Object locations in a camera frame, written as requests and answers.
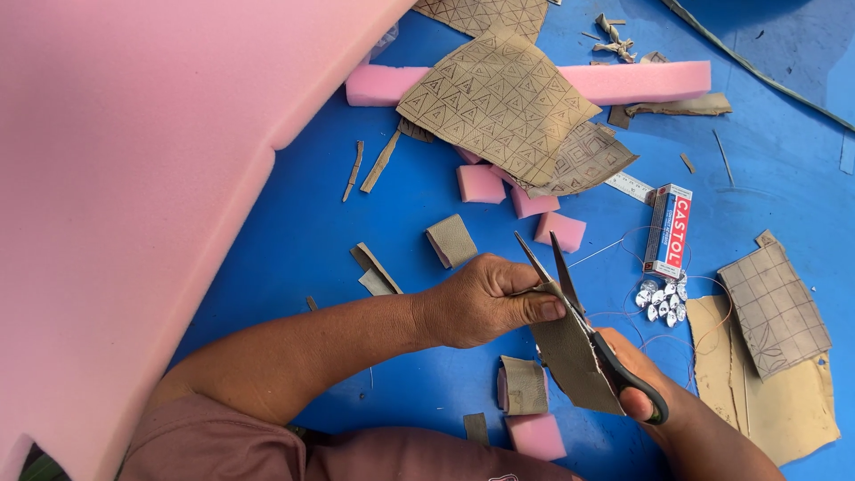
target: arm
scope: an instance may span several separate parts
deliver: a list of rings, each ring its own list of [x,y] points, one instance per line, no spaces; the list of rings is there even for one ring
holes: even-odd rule
[[[419,294],[371,297],[276,319],[190,354],[155,387],[145,411],[198,393],[284,425],[330,386],[403,353],[474,347],[532,322],[564,315],[530,265],[480,255]]]
[[[684,481],[785,481],[775,464],[699,398],[665,376],[650,359],[614,329],[599,330],[617,358],[665,398],[669,419],[663,425],[642,423],[664,451],[674,474]],[[650,400],[637,389],[621,392],[621,405],[636,420],[653,414]]]

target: scissors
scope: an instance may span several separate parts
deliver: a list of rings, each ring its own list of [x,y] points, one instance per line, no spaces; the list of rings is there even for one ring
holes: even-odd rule
[[[528,260],[532,263],[534,270],[537,271],[540,280],[543,283],[552,282],[552,278],[546,273],[546,269],[540,261],[534,256],[531,249],[528,248],[525,241],[517,232],[514,232],[516,239],[520,242],[522,250],[528,256]],[[606,377],[610,381],[612,392],[615,396],[620,397],[621,392],[626,388],[636,388],[644,393],[653,403],[653,415],[645,422],[649,425],[660,425],[668,420],[668,405],[665,404],[665,399],[658,393],[650,384],[643,379],[635,376],[617,359],[615,353],[612,352],[609,344],[606,343],[603,336],[591,328],[585,321],[585,310],[582,309],[579,303],[579,298],[576,296],[576,290],[573,287],[573,280],[570,279],[570,272],[567,270],[567,263],[564,261],[564,254],[561,247],[558,245],[558,238],[555,233],[550,231],[549,236],[552,239],[552,253],[555,255],[555,264],[558,268],[558,282],[561,284],[561,291],[564,294],[564,306],[569,312],[573,313],[573,317],[585,330],[588,340],[593,346],[594,354],[597,356],[599,364],[605,371]]]

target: black scissor handle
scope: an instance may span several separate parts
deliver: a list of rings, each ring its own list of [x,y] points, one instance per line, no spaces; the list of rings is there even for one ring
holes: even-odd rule
[[[626,388],[636,388],[644,393],[653,403],[653,415],[645,421],[649,425],[660,425],[668,420],[668,405],[665,404],[665,399],[659,394],[650,384],[634,375],[626,367],[623,367],[621,361],[617,360],[615,353],[611,352],[609,344],[606,343],[603,336],[594,332],[591,335],[591,343],[593,344],[594,353],[601,360],[603,369],[606,371],[608,378],[614,383],[615,391],[618,395]]]

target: scissor blade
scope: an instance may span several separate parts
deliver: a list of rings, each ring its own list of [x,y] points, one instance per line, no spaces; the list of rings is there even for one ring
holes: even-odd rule
[[[547,282],[551,282],[552,278],[549,277],[549,274],[546,274],[546,269],[543,268],[543,265],[540,264],[540,261],[534,256],[532,250],[526,246],[526,242],[520,237],[520,234],[514,231],[514,235],[516,239],[520,242],[520,246],[522,250],[525,251],[526,256],[528,256],[528,262],[532,263],[532,267],[537,271],[537,275],[540,276],[540,281],[546,284]]]
[[[552,239],[552,253],[555,254],[555,265],[558,269],[558,281],[561,283],[561,292],[578,312],[580,316],[585,315],[585,310],[582,309],[582,304],[579,302],[579,297],[576,295],[576,289],[573,287],[573,279],[570,278],[570,271],[567,270],[567,262],[564,261],[564,252],[561,251],[561,246],[558,245],[558,238],[555,232],[549,231],[549,236]]]

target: ruler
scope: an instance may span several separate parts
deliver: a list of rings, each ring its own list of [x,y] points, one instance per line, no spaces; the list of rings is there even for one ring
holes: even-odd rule
[[[612,177],[609,177],[605,183],[627,194],[633,199],[638,200],[639,202],[647,205],[652,205],[653,203],[653,194],[656,192],[656,189],[648,186],[631,175],[618,172]]]

